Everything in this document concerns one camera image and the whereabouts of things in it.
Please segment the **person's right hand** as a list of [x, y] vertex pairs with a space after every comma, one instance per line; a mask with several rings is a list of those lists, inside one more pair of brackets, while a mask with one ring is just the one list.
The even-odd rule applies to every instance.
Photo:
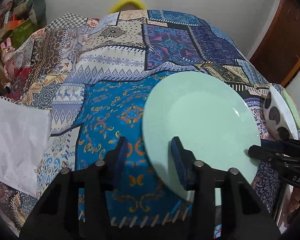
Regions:
[[288, 215], [291, 215], [300, 206], [300, 189], [294, 187], [288, 203]]

